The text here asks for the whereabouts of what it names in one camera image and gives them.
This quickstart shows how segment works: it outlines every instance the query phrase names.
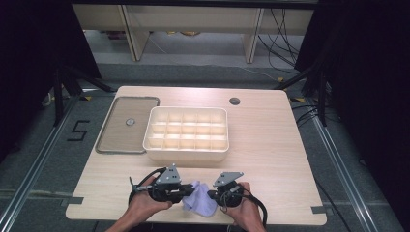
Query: person's right hand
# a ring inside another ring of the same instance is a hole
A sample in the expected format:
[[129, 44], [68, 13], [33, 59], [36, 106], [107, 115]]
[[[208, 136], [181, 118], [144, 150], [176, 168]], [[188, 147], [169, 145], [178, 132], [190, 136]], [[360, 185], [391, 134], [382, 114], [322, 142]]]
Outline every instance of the person's right hand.
[[[245, 189], [244, 195], [249, 195], [249, 183], [241, 182], [239, 184]], [[234, 225], [239, 225], [248, 232], [266, 231], [263, 227], [257, 205], [245, 197], [242, 197], [242, 202], [239, 206], [228, 207], [225, 213], [234, 219]]]

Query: person's left hand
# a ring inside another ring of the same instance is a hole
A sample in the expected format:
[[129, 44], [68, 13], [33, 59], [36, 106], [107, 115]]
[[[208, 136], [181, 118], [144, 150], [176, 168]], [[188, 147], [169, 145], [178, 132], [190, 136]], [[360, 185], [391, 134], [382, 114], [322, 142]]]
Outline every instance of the person's left hand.
[[[155, 177], [150, 177], [142, 186], [147, 186], [154, 181]], [[148, 191], [137, 193], [130, 202], [128, 209], [107, 231], [129, 231], [139, 223], [144, 222], [156, 212], [167, 210], [172, 206], [172, 202], [155, 201], [148, 194]]]

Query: gray carpet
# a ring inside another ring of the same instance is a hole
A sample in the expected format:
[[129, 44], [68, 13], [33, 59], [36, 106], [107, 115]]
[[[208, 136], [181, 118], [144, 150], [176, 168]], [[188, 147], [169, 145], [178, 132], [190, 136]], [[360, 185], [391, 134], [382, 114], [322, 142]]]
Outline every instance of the gray carpet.
[[[196, 67], [196, 66], [137, 66], [137, 65], [99, 65], [103, 82], [112, 87], [122, 85], [142, 86], [190, 86], [218, 88], [271, 89], [278, 85], [278, 77], [285, 79], [291, 73], [273, 69], [250, 69], [247, 72], [239, 68]], [[272, 78], [258, 74], [267, 73]], [[80, 81], [83, 88], [95, 88]], [[296, 83], [286, 91], [289, 98], [299, 98], [304, 81]], [[25, 202], [17, 217], [12, 231], [104, 231], [113, 221], [69, 220], [65, 217], [66, 202], [73, 193], [90, 151], [103, 124], [103, 119], [113, 100], [113, 95], [95, 91], [85, 95], [92, 96], [89, 101], [79, 101], [71, 113], [61, 136], [58, 138], [42, 174], [34, 185], [32, 194]], [[292, 102], [291, 106], [303, 103]], [[305, 107], [294, 109], [295, 120], [307, 112]], [[338, 121], [335, 111], [327, 109], [328, 130], [342, 154], [351, 175], [368, 203], [379, 231], [402, 231], [392, 210], [378, 189], [366, 167], [358, 162], [360, 155], [355, 150], [343, 124]], [[0, 165], [0, 206], [4, 209], [11, 192], [18, 188], [30, 164], [41, 150], [54, 122], [54, 106], [39, 111], [20, 141], [20, 151], [9, 154]], [[88, 120], [78, 129], [86, 130], [82, 141], [68, 141], [80, 134], [72, 129], [78, 120]], [[363, 231], [353, 207], [340, 183], [338, 175], [327, 150], [313, 124], [307, 121], [300, 126], [307, 157], [313, 175], [323, 186], [338, 210], [346, 220], [351, 231]], [[340, 216], [332, 209], [330, 199], [319, 190], [322, 201], [328, 209], [328, 222], [324, 226], [270, 225], [269, 231], [347, 231]]]

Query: wooden table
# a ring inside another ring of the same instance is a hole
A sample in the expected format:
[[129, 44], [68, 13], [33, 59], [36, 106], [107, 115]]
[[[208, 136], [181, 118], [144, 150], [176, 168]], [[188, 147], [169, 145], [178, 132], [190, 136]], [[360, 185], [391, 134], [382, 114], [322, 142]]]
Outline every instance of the wooden table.
[[[245, 173], [238, 182], [250, 182], [252, 193], [268, 211], [268, 224], [322, 225], [322, 207], [308, 158], [286, 94], [279, 90], [246, 90], [175, 87], [121, 87], [116, 98], [158, 97], [161, 106], [221, 107], [227, 111], [229, 151], [221, 162], [178, 163], [182, 183], [195, 180], [210, 189], [222, 171]], [[233, 105], [231, 98], [240, 104]], [[127, 209], [131, 192], [129, 177], [139, 182], [168, 162], [145, 155], [104, 155], [95, 150], [84, 168], [70, 204], [71, 219], [118, 219]], [[232, 219], [220, 210], [202, 217], [182, 210], [182, 202], [149, 218], [152, 222], [229, 224]]]

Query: rectangular tray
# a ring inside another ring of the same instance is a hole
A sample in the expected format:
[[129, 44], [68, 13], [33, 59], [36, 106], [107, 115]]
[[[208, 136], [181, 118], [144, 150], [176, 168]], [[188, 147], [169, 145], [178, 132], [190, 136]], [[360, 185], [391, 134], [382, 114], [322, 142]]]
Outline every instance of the rectangular tray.
[[143, 147], [152, 160], [222, 161], [229, 149], [226, 110], [154, 107]]

